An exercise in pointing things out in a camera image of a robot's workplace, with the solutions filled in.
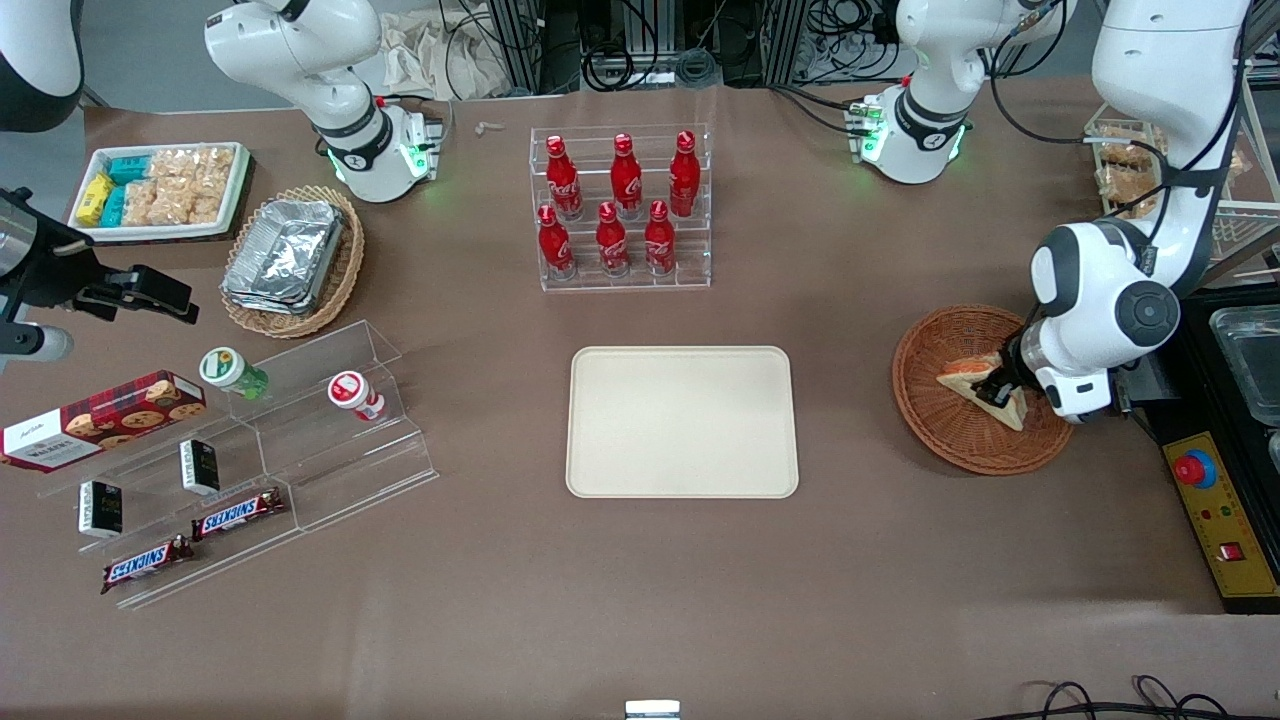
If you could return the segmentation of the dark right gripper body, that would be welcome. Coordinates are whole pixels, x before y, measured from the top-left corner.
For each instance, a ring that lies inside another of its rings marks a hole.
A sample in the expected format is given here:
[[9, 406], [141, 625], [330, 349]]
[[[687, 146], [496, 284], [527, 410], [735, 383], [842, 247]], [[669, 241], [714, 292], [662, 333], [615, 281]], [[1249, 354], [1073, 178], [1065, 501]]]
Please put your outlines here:
[[29, 196], [27, 190], [1, 192], [3, 297], [55, 307], [101, 282], [106, 268], [90, 247], [56, 255], [58, 249], [88, 243], [88, 236], [33, 209]]

